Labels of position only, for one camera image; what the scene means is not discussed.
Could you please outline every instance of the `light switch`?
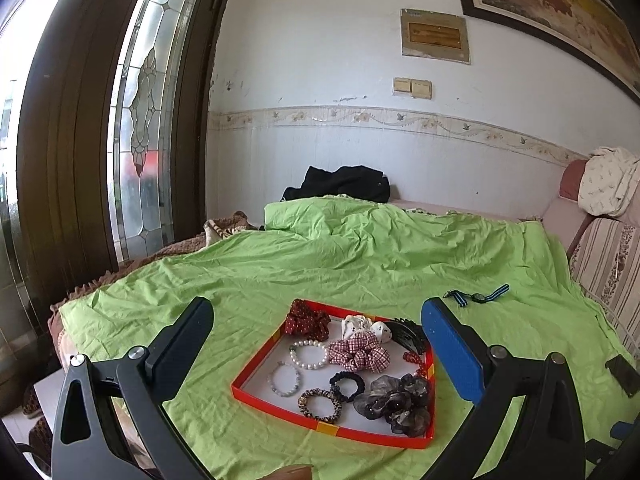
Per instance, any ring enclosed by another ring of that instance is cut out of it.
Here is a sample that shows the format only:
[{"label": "light switch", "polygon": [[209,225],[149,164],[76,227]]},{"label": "light switch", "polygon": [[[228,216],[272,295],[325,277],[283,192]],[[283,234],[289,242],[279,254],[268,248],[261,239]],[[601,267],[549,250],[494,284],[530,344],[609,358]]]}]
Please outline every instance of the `light switch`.
[{"label": "light switch", "polygon": [[431,81],[411,79],[411,96],[420,99],[431,99]]},{"label": "light switch", "polygon": [[394,92],[411,93],[411,80],[405,77],[396,77],[394,79]]}]

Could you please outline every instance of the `green blanket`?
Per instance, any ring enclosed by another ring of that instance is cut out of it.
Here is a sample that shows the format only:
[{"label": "green blanket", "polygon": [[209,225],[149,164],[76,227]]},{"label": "green blanket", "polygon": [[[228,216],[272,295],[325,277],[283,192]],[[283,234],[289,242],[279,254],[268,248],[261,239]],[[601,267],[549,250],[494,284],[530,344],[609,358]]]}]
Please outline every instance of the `green blanket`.
[{"label": "green blanket", "polygon": [[[562,352],[578,391],[585,439],[611,443],[611,425],[632,421],[640,410],[640,396],[627,399],[604,368],[619,353],[630,356],[599,306],[570,279],[561,245],[538,222],[433,217],[348,198],[274,203],[266,219],[265,232],[243,232],[149,264],[61,310],[79,351],[104,360],[148,344],[194,296],[211,300],[215,327],[165,408],[217,478],[255,479],[283,465],[310,463],[322,480],[417,479],[468,413],[470,404],[437,362],[435,438],[425,450],[328,436],[236,401],[231,381],[294,298],[419,320],[426,298],[452,288],[487,294],[509,283],[511,290],[493,303],[448,305],[487,344],[505,345],[515,356]],[[481,472],[497,463],[518,408],[514,401]]]}]

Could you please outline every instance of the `striped sofa cushion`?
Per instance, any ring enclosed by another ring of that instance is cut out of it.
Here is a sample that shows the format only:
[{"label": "striped sofa cushion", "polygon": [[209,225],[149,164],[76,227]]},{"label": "striped sofa cushion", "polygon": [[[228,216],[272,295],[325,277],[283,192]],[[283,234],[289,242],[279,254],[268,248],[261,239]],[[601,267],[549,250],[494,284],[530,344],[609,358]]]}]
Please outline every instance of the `striped sofa cushion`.
[{"label": "striped sofa cushion", "polygon": [[596,218],[570,261],[573,279],[597,301],[622,344],[640,358],[640,228]]}]

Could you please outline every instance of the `yellow stripe on box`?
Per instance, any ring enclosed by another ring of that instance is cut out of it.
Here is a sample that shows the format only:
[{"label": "yellow stripe on box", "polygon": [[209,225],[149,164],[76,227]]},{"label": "yellow stripe on box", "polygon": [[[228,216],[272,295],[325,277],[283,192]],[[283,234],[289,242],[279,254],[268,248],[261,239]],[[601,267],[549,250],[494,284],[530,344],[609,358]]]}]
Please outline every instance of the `yellow stripe on box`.
[{"label": "yellow stripe on box", "polygon": [[333,424],[327,424],[326,422],[320,422],[316,426],[316,431],[320,433],[326,433],[327,435],[335,436],[338,433],[340,426],[334,426]]}]

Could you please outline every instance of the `white towel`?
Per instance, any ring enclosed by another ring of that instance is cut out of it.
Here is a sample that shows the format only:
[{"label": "white towel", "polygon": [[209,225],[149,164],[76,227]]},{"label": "white towel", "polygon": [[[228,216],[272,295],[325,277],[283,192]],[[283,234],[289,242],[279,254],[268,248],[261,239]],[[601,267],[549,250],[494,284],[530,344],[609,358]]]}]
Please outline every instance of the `white towel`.
[{"label": "white towel", "polygon": [[594,216],[620,216],[626,211],[640,180],[640,158],[625,148],[600,147],[580,181],[578,206]]}]

